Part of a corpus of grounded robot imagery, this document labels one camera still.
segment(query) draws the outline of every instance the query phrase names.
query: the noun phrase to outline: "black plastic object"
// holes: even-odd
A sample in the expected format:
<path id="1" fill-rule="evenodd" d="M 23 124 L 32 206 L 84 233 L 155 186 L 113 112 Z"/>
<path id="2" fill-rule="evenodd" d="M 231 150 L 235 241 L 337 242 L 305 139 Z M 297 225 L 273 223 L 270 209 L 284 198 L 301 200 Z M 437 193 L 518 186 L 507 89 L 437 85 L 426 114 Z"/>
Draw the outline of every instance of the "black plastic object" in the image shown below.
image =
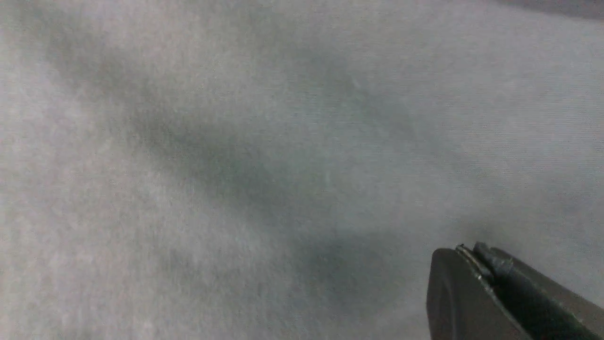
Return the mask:
<path id="1" fill-rule="evenodd" d="M 437 249 L 428 283 L 433 340 L 604 339 L 604 310 L 503 250 Z"/>

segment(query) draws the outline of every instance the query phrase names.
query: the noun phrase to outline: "gray fabric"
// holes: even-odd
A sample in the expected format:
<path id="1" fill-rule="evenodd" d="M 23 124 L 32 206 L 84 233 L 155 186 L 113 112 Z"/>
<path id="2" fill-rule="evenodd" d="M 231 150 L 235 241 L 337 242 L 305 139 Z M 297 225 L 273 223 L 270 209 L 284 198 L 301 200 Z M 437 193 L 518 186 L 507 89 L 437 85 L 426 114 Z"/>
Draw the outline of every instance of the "gray fabric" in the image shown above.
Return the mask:
<path id="1" fill-rule="evenodd" d="M 426 339 L 476 240 L 604 305 L 602 6 L 505 1 L 0 1 L 0 338 Z"/>

